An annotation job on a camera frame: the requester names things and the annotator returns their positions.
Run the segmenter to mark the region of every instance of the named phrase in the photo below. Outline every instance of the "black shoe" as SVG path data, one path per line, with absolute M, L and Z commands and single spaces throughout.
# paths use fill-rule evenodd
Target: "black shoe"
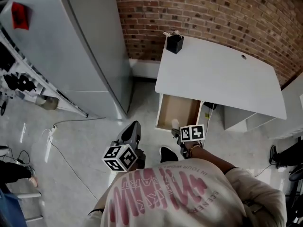
M 161 163 L 166 161 L 178 161 L 178 156 L 167 146 L 163 146 L 159 150 L 161 155 Z
M 270 148 L 270 156 L 269 156 L 269 163 L 270 164 L 276 164 L 276 161 L 274 160 L 274 157 L 277 155 L 276 146 L 272 145 Z

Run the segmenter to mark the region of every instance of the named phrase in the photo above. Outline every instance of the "tiled floor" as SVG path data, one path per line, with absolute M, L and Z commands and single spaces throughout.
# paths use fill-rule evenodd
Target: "tiled floor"
M 126 122 L 104 119 L 64 122 L 58 125 L 58 130 L 53 135 L 53 143 L 97 198 L 113 179 L 113 175 L 101 160 L 103 151 L 133 120 L 138 120 L 142 126 L 140 148 L 146 154 L 146 166 L 159 163 L 159 148 L 162 145 L 179 151 L 170 133 L 154 129 L 159 104 L 159 95 L 155 93 L 154 86 L 154 83 L 136 84 L 129 120 Z M 200 123 L 207 125 L 204 113 L 209 109 L 205 106 L 202 109 Z M 224 131 L 222 113 L 219 106 L 212 115 L 205 149 L 236 166 L 249 169 L 254 175 L 261 172 L 269 165 L 268 154 L 273 141 L 268 140 L 258 129 L 245 134 Z M 44 220 L 29 223 L 29 227 L 80 226 L 83 218 L 96 203 L 95 198 L 54 147 L 51 147 L 47 163 L 45 162 L 48 132 L 40 137 L 42 131 L 51 128 L 55 122 L 69 119 L 83 118 L 64 111 L 45 111 L 17 99 L 9 102 L 7 111 L 0 118 L 1 144 L 8 144 L 13 149 L 15 157 L 21 150 L 27 150 L 38 177 L 38 190 L 42 197 L 22 201 L 21 206 L 26 217 L 42 214 Z M 20 143 L 24 124 L 26 130 Z M 293 139 L 276 142 L 279 151 L 293 143 Z M 279 172 L 271 166 L 259 176 L 259 179 L 287 192 L 288 175 L 288 169 Z M 36 191 L 26 180 L 19 180 L 9 187 L 13 192 Z

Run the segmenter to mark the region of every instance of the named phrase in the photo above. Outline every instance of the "sneaker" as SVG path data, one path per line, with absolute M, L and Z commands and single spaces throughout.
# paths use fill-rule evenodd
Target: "sneaker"
M 170 151 L 172 151 L 172 149 L 169 148 L 168 146 L 162 146 L 162 147 L 159 149 L 159 153 L 160 153 L 160 156 L 161 156 L 161 157 L 162 157 L 162 152 L 161 152 L 162 148 L 166 148 L 166 149 L 169 149 Z
M 274 157 L 277 155 L 276 146 L 272 145 L 270 148 L 270 156 L 269 156 L 269 163 L 270 164 L 276 164 L 276 161 L 274 160 Z
M 28 179 L 34 187 L 38 187 L 38 181 L 36 177 L 36 172 L 31 166 L 26 166 L 26 169 L 29 170 L 32 174 L 32 176 Z

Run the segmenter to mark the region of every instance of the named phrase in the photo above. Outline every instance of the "cable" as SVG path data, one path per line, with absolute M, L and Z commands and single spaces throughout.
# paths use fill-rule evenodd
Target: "cable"
M 98 119 L 105 119 L 106 117 L 102 118 L 95 118 L 95 119 L 80 119 L 80 120 L 62 120 L 59 122 L 56 122 L 53 124 L 53 127 L 56 126 L 57 124 L 63 123 L 63 122 L 80 122 L 80 121 L 90 121 L 90 120 L 98 120 Z
M 28 162 L 27 163 L 25 163 L 23 160 L 20 159 L 20 156 L 21 156 L 22 152 L 25 152 L 27 154 L 27 157 L 28 157 Z M 28 165 L 30 163 L 30 157 L 29 157 L 28 152 L 26 150 L 21 151 L 18 158 L 17 158 L 17 161 L 24 164 L 24 165 Z
M 269 168 L 272 165 L 275 165 L 275 164 L 270 164 L 268 167 L 264 168 L 262 172 L 260 172 L 258 175 L 254 176 L 254 177 L 260 176 L 267 168 Z
M 75 170 L 72 168 L 72 166 L 68 163 L 68 161 L 65 159 L 64 155 L 62 154 L 62 152 L 58 149 L 58 147 L 56 147 L 51 140 L 48 138 L 49 142 L 51 143 L 52 146 L 54 146 L 59 153 L 61 154 L 61 156 L 63 157 L 63 159 L 65 160 L 65 162 L 68 164 L 68 166 L 71 168 L 71 170 L 75 173 L 75 175 L 77 176 L 77 178 L 84 184 L 84 186 L 86 186 L 87 190 L 89 190 L 89 192 L 91 193 L 91 195 L 94 196 L 94 198 L 98 201 L 98 199 L 95 197 L 95 195 L 92 193 L 92 191 L 89 189 L 89 187 L 79 178 L 79 176 L 77 175 L 77 173 L 75 172 Z
M 41 135 L 40 135 L 38 141 L 41 139 L 42 135 L 43 135 L 44 132 L 47 131 L 47 130 L 51 132 L 50 129 L 45 129 L 45 130 L 43 130 L 43 132 L 41 133 Z M 21 164 L 24 164 L 24 165 L 28 165 L 28 164 L 30 163 L 30 157 L 29 157 L 29 154 L 28 154 L 28 152 L 27 152 L 26 150 L 22 150 L 22 151 L 20 152 L 19 156 L 17 157 L 17 159 L 15 159 L 15 158 L 14 158 L 14 155 L 13 155 L 13 150 L 12 150 L 12 148 L 9 147 L 9 149 L 10 149 L 10 153 L 11 153 L 11 156 L 12 156 L 12 157 L 9 157 L 9 156 L 7 156 L 7 155 L 3 155 L 2 161 L 4 160 L 5 157 L 7 157 L 7 158 L 10 158 L 10 159 L 13 159 L 13 160 L 16 161 L 16 162 L 19 162 L 19 163 L 21 163 Z M 25 152 L 25 153 L 27 154 L 27 157 L 28 157 L 28 162 L 27 162 L 27 163 L 25 163 L 23 160 L 20 159 L 22 152 Z
M 205 132 L 205 139 L 204 139 L 204 147 L 205 147 L 205 141 L 206 141 L 206 136 L 207 136 L 207 132 L 208 132 L 208 127 L 209 127 L 209 123 L 210 123 L 210 119 L 212 118 L 212 115 L 213 115 L 213 111 L 214 111 L 214 104 L 213 104 L 213 108 L 212 108 L 212 112 L 207 120 L 207 129 L 206 129 L 206 132 Z

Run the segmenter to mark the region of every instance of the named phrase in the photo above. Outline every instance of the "pen holder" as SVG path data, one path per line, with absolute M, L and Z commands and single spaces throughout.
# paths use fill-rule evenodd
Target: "pen holder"
M 181 35 L 172 35 L 167 38 L 166 49 L 177 54 L 183 46 L 184 37 Z

